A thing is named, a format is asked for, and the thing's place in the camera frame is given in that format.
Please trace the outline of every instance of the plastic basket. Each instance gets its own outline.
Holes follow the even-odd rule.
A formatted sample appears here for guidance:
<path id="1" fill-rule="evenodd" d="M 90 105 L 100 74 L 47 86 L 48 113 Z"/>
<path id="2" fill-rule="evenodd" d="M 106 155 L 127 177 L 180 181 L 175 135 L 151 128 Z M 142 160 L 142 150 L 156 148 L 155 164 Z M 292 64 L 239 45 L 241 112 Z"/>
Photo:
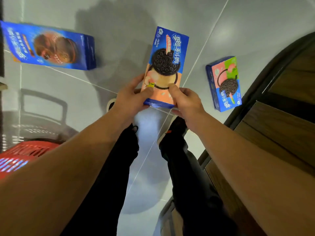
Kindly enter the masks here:
<path id="1" fill-rule="evenodd" d="M 0 179 L 25 166 L 59 144 L 45 141 L 21 142 L 0 154 Z"/>

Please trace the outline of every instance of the leg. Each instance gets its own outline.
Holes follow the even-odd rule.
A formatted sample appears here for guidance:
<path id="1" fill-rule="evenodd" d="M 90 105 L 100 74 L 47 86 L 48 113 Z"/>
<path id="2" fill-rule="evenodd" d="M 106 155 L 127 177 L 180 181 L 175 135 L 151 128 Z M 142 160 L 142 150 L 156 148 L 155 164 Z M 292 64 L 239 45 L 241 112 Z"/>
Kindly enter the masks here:
<path id="1" fill-rule="evenodd" d="M 129 168 L 138 151 L 136 132 L 130 125 L 120 135 L 89 193 L 61 235 L 116 235 Z"/>
<path id="2" fill-rule="evenodd" d="M 235 223 L 224 214 L 223 203 L 202 169 L 188 151 L 183 135 L 187 127 L 179 117 L 159 144 L 168 162 L 174 204 L 184 221 L 184 235 L 235 235 Z"/>

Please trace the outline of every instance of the shoe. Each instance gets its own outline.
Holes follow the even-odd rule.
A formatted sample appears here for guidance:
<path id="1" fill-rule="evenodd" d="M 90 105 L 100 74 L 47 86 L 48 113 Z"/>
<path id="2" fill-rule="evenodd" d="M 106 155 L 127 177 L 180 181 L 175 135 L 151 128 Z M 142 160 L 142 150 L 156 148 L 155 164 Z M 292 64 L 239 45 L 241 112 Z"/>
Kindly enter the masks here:
<path id="1" fill-rule="evenodd" d="M 163 133 L 162 136 L 158 139 L 157 144 L 160 145 L 161 141 L 168 133 L 176 132 L 182 136 L 185 136 L 187 131 L 188 127 L 186 126 L 185 120 L 177 115 L 174 115 L 171 119 L 171 123 L 169 124 L 168 130 L 165 133 Z"/>
<path id="2" fill-rule="evenodd" d="M 106 112 L 108 112 L 114 106 L 115 102 L 116 102 L 116 98 L 112 98 L 111 100 L 108 101 L 107 107 L 106 107 Z"/>
<path id="3" fill-rule="evenodd" d="M 111 108 L 114 106 L 114 103 L 116 102 L 116 98 L 112 98 L 111 100 L 108 101 L 107 103 L 107 107 L 106 107 L 106 112 L 108 113 L 109 110 L 111 110 Z M 129 126 L 135 133 L 138 131 L 139 127 L 138 126 L 134 126 L 133 124 L 131 124 Z"/>

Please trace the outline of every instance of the hand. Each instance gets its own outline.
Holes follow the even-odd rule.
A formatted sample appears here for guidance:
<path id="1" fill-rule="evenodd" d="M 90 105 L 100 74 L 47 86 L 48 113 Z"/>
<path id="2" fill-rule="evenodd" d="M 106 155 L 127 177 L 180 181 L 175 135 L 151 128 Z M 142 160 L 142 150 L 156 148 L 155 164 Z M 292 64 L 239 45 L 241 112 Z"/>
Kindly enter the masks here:
<path id="1" fill-rule="evenodd" d="M 132 123 L 138 112 L 149 107 L 148 105 L 143 105 L 143 102 L 152 96 L 153 88 L 146 88 L 142 92 L 140 92 L 140 89 L 135 89 L 143 78 L 144 74 L 141 74 L 122 88 L 117 95 L 114 106 L 110 110 L 110 112 L 115 112 L 119 118 L 122 118 L 124 128 L 127 128 Z"/>
<path id="2" fill-rule="evenodd" d="M 168 91 L 179 109 L 179 111 L 173 109 L 172 112 L 185 119 L 187 127 L 196 132 L 200 117 L 207 115 L 198 94 L 188 88 L 179 88 L 175 84 L 170 84 Z"/>

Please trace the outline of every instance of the oreo box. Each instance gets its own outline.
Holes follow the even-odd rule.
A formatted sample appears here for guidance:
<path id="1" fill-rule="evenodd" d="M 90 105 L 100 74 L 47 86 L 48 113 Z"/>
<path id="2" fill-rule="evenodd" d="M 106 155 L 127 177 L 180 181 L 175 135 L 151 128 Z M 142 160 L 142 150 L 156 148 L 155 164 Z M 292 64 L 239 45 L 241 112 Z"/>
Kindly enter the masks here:
<path id="1" fill-rule="evenodd" d="M 235 56 L 228 56 L 206 66 L 215 109 L 224 112 L 242 104 Z"/>
<path id="2" fill-rule="evenodd" d="M 157 27 L 153 47 L 141 91 L 153 87 L 151 98 L 144 104 L 152 107 L 173 108 L 175 103 L 168 92 L 168 85 L 179 87 L 183 72 L 189 37 Z"/>
<path id="3" fill-rule="evenodd" d="M 96 68 L 92 36 L 3 21 L 1 27 L 15 61 L 68 69 Z"/>

